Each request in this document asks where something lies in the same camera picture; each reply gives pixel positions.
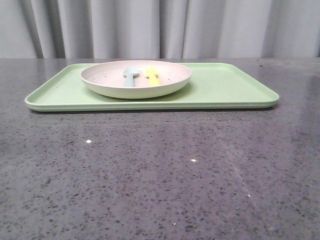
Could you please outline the yellow plastic fork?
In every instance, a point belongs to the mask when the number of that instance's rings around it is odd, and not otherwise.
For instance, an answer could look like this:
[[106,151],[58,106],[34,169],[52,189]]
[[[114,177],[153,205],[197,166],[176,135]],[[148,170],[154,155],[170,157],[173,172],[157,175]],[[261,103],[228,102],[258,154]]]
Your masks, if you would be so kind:
[[149,66],[144,70],[144,76],[149,79],[149,85],[151,87],[159,86],[159,71],[154,66]]

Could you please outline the white round plate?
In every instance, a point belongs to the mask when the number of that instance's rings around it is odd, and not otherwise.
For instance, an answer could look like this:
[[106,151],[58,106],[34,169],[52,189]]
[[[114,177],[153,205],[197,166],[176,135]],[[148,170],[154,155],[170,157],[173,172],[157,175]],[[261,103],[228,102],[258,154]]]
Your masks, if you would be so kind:
[[[139,76],[134,78],[135,87],[124,87],[124,70],[136,67]],[[159,86],[150,86],[144,70],[155,67],[158,70]],[[95,93],[119,99],[147,99],[174,93],[190,80],[192,70],[184,65],[159,60],[121,60],[100,63],[85,68],[80,77]]]

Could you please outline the light blue plastic spoon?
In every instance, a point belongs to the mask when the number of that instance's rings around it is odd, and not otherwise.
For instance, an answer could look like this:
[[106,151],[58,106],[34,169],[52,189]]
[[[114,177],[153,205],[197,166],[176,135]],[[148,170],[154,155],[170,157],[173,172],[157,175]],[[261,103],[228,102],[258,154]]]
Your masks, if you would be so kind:
[[125,78],[124,80],[124,87],[135,87],[135,77],[139,76],[139,70],[134,67],[134,66],[129,66],[127,67],[124,72],[123,72],[123,76]]

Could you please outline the light green rectangular tray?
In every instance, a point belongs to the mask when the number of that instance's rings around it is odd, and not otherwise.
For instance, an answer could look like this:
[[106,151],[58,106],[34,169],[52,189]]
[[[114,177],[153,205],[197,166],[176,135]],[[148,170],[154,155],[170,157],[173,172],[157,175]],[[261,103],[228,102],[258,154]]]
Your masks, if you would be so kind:
[[180,90],[152,98],[125,99],[90,90],[81,72],[99,63],[71,64],[25,98],[39,112],[123,111],[173,109],[263,109],[275,105],[279,95],[228,63],[179,63],[191,69]]

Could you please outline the grey curtain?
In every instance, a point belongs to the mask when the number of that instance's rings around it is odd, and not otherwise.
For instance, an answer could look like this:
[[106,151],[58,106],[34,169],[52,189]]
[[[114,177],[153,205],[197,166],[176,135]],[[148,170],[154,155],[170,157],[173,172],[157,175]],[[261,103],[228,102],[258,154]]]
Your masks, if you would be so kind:
[[2,58],[295,58],[319,54],[317,0],[0,3]]

